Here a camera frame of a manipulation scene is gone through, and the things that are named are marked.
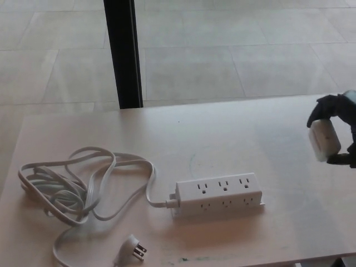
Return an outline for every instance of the white power strip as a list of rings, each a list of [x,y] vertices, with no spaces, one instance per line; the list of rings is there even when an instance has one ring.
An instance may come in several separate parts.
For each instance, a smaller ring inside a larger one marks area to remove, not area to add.
[[[263,205],[255,174],[242,174],[176,183],[171,200],[178,201],[175,214],[190,216],[229,212]]]

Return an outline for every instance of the table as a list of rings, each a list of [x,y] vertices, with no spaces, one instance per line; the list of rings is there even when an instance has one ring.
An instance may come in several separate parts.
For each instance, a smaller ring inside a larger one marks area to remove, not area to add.
[[[141,197],[116,224],[93,222],[63,245],[73,266],[112,266],[130,233],[149,250],[143,266],[278,266],[356,254],[356,171],[315,159],[305,124],[317,98],[26,118],[0,200],[0,266],[53,266],[52,243],[67,228],[24,197],[18,168],[64,160],[88,145],[151,160],[158,169],[154,200],[166,200],[175,181],[254,172],[266,206],[227,220],[173,220]],[[345,150],[349,127],[333,122]],[[144,177],[112,179],[103,205],[115,209]]]

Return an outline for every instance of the white plug adapter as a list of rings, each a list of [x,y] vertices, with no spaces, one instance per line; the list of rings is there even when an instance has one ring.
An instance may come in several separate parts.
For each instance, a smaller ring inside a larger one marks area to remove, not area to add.
[[[326,161],[341,150],[341,144],[331,120],[314,121],[310,126],[309,139],[319,161]]]
[[[233,175],[176,183],[171,200],[177,200],[178,216],[231,212],[258,207],[262,190],[255,174]]]
[[[134,235],[130,235],[125,242],[122,243],[120,251],[114,260],[114,267],[124,267],[128,265],[132,256],[143,261],[146,252],[147,249],[140,245],[140,242]]]

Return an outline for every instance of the coiled cord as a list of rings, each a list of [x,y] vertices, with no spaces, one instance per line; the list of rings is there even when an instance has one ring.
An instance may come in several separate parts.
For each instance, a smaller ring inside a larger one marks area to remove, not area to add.
[[[78,155],[84,152],[89,152],[89,154],[84,156]],[[110,162],[94,171],[89,179],[88,185],[86,185],[69,169],[69,165],[85,162],[94,158],[107,158],[110,159]],[[113,172],[113,170],[117,167],[131,165],[145,165],[150,169],[151,173],[147,183],[133,192],[132,195],[113,214],[110,216],[100,215],[96,210],[96,207],[101,201],[103,190],[108,179],[110,178],[111,172]],[[50,169],[50,167],[56,166],[63,166],[68,175],[62,175]],[[27,170],[32,170],[33,173],[26,176],[24,172]],[[134,196],[144,190],[146,190],[147,202],[151,206],[167,206],[167,202],[152,202],[150,199],[150,190],[156,178],[155,167],[150,161],[140,156],[115,153],[100,147],[83,147],[78,149],[72,153],[66,161],[25,164],[20,168],[18,177],[21,180],[21,186],[25,190],[26,194],[43,206],[46,215],[53,215],[63,223],[72,227],[83,225],[87,221],[89,213],[92,213],[96,219],[101,221],[113,219]],[[99,177],[101,178],[101,182],[98,187],[98,193],[95,197],[94,183],[95,179]],[[64,267],[71,266],[59,259],[57,250],[63,237],[69,230],[70,229],[61,233],[53,245],[53,256],[56,258],[58,263]]]

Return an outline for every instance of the black pole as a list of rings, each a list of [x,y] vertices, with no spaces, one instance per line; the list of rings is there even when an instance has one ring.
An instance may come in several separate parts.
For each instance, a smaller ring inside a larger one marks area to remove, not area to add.
[[[120,108],[143,107],[134,0],[103,0]]]
[[[337,259],[331,267],[345,267],[345,264],[341,258]]]

